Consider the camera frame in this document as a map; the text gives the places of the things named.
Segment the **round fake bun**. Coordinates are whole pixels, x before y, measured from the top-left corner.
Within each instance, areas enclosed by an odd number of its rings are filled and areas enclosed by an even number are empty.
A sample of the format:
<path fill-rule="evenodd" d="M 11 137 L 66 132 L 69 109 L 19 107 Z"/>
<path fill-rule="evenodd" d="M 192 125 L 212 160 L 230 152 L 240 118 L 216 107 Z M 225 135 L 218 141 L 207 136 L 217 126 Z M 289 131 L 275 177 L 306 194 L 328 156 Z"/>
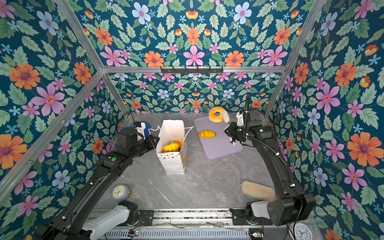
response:
<path fill-rule="evenodd" d="M 178 144 L 179 150 L 181 150 L 183 148 L 183 145 L 184 145 L 184 140 L 183 139 L 177 139 L 177 140 L 175 140 L 175 143 Z"/>

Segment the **small striped fake bun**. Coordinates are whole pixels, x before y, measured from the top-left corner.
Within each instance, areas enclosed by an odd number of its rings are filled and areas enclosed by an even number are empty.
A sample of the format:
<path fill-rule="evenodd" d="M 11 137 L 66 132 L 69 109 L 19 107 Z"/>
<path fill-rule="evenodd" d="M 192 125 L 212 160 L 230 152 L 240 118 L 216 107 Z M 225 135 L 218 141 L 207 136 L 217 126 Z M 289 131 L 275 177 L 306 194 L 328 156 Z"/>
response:
<path fill-rule="evenodd" d="M 179 146 L 176 143 L 166 145 L 162 148 L 163 153 L 179 152 Z"/>

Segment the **fake bagel ring bread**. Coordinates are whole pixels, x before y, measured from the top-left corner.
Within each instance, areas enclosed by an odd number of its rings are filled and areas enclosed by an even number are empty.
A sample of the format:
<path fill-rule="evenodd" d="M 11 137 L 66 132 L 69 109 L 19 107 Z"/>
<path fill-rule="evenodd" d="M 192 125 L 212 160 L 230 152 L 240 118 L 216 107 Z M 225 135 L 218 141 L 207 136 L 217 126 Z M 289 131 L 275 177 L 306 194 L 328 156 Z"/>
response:
<path fill-rule="evenodd" d="M 209 111 L 209 119 L 213 123 L 221 123 L 224 120 L 224 111 L 222 107 L 214 107 Z"/>

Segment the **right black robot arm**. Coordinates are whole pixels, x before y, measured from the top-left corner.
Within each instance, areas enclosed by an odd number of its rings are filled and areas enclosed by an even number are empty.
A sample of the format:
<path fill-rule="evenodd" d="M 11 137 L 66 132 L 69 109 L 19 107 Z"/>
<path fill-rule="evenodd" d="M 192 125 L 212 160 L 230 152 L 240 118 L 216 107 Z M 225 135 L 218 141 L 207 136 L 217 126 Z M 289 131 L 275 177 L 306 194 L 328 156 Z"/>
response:
<path fill-rule="evenodd" d="M 244 194 L 250 195 L 251 190 L 257 192 L 257 201 L 245 207 L 247 220 L 269 219 L 275 226 L 306 220 L 315 206 L 315 197 L 304 190 L 291 172 L 274 130 L 263 125 L 258 109 L 250 108 L 249 96 L 245 98 L 245 108 L 237 112 L 236 117 L 236 122 L 225 118 L 225 134 L 234 146 L 245 145 L 247 141 L 252 143 L 251 147 L 263 158 L 274 184 L 274 189 L 269 190 L 255 183 L 242 182 Z"/>

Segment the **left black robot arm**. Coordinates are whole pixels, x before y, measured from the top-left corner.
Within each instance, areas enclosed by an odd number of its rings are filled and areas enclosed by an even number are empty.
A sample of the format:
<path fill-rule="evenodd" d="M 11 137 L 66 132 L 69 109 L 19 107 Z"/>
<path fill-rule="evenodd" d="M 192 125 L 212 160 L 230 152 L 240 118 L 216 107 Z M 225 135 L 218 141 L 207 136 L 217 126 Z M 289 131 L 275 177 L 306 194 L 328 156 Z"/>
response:
<path fill-rule="evenodd" d="M 98 162 L 93 177 L 74 199 L 49 224 L 35 230 L 37 240 L 90 240 L 93 230 L 84 223 L 104 192 L 122 175 L 133 159 L 155 149 L 160 141 L 152 134 L 144 136 L 135 128 L 118 132 L 117 146 Z"/>

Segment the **small yellow fake bread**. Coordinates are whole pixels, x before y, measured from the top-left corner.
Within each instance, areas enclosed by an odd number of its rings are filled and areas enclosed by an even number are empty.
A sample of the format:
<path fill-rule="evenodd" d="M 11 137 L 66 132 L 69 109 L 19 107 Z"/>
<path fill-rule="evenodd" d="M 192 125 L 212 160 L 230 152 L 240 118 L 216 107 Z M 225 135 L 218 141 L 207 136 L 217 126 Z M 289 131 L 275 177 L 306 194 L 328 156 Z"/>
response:
<path fill-rule="evenodd" d="M 205 130 L 199 133 L 199 137 L 203 139 L 211 139 L 216 137 L 216 133 L 210 130 Z"/>

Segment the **white paper gift bag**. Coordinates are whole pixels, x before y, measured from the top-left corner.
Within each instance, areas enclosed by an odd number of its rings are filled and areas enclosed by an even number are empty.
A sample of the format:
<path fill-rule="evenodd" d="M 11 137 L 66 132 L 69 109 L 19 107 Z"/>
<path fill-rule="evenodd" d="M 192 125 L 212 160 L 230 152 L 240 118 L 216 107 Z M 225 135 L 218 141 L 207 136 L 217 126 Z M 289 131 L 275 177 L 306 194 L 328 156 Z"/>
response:
<path fill-rule="evenodd" d="M 166 174 L 185 173 L 188 153 L 186 138 L 192 129 L 185 127 L 182 120 L 164 120 L 157 129 L 149 129 L 150 133 L 157 132 L 160 138 L 156 154 Z"/>

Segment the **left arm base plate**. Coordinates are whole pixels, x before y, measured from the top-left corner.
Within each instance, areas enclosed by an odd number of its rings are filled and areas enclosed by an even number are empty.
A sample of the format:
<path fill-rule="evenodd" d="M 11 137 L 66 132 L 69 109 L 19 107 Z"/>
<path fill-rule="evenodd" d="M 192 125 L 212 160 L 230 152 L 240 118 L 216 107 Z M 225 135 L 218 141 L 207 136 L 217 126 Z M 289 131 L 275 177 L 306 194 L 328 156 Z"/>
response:
<path fill-rule="evenodd" d="M 133 226 L 152 226 L 154 220 L 154 210 L 138 210 L 133 214 Z"/>

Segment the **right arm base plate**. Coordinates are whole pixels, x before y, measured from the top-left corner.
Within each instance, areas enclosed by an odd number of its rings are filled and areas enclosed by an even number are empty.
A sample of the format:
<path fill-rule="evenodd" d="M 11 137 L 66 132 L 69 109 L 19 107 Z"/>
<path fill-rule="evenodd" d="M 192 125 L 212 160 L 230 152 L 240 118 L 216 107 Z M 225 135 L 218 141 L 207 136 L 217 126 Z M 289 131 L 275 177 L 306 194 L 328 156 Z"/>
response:
<path fill-rule="evenodd" d="M 272 226 L 273 223 L 267 218 L 256 217 L 252 210 L 245 209 L 229 209 L 232 214 L 233 225 L 235 226 Z"/>

